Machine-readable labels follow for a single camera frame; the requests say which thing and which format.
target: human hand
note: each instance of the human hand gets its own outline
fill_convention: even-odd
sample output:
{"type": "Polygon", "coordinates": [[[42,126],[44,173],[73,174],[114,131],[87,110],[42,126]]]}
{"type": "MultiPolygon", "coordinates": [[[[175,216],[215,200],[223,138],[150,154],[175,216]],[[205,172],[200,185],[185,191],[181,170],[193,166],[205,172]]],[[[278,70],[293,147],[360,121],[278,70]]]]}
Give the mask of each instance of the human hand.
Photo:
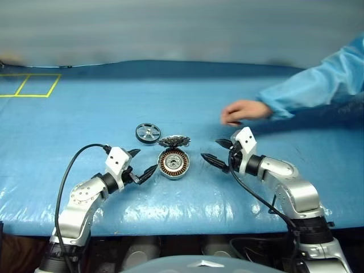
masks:
{"type": "Polygon", "coordinates": [[[240,119],[261,119],[269,117],[273,111],[260,101],[236,101],[221,113],[221,123],[237,127],[241,125],[240,119]]]}

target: pulley wheel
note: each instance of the pulley wheel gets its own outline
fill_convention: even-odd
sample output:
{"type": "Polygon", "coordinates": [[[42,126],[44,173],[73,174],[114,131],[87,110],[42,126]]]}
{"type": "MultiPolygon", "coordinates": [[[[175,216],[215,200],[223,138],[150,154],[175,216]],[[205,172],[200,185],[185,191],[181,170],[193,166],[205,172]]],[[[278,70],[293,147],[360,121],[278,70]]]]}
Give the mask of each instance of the pulley wheel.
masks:
{"type": "Polygon", "coordinates": [[[144,144],[154,144],[160,138],[160,130],[150,123],[142,123],[135,129],[136,138],[144,144]]]}

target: gear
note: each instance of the gear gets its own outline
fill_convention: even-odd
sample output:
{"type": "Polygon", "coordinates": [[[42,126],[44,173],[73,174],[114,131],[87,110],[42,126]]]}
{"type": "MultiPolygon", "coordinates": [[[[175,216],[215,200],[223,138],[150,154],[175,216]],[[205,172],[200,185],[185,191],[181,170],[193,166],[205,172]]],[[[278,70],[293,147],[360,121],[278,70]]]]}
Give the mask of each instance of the gear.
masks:
{"type": "Polygon", "coordinates": [[[177,148],[179,146],[188,146],[191,139],[183,135],[171,135],[158,141],[158,145],[169,148],[177,148]]]}

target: blue sleeve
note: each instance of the blue sleeve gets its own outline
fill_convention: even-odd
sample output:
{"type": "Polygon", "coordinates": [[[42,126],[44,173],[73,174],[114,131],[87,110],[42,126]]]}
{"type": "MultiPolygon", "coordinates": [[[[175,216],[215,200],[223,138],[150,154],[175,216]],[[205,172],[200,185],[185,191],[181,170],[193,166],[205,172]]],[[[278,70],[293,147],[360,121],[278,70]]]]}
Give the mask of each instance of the blue sleeve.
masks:
{"type": "Polygon", "coordinates": [[[321,65],[261,91],[258,100],[272,109],[272,119],[284,119],[299,110],[348,101],[363,89],[364,32],[321,65]]]}

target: table surface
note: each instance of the table surface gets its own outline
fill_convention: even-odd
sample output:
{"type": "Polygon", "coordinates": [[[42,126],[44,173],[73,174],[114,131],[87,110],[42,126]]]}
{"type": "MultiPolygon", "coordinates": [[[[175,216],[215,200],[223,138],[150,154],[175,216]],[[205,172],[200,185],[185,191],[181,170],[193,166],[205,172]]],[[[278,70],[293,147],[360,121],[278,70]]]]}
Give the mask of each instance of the table surface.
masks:
{"type": "MultiPolygon", "coordinates": [[[[128,185],[96,211],[93,235],[232,234],[284,231],[277,216],[249,196],[230,175],[203,161],[201,152],[227,159],[214,143],[235,129],[220,125],[221,109],[254,99],[298,69],[262,65],[133,61],[93,67],[0,70],[0,220],[5,232],[50,235],[63,172],[89,143],[142,151],[135,173],[156,164],[160,146],[135,138],[140,123],[162,136],[191,138],[185,177],[159,171],[143,185],[128,185]]],[[[317,188],[328,221],[337,228],[364,225],[363,99],[301,113],[289,121],[247,122],[258,154],[295,164],[317,188]]],[[[72,187],[105,169],[106,155],[87,150],[74,164],[72,187]]],[[[250,186],[273,196],[254,177],[250,186]]]]}

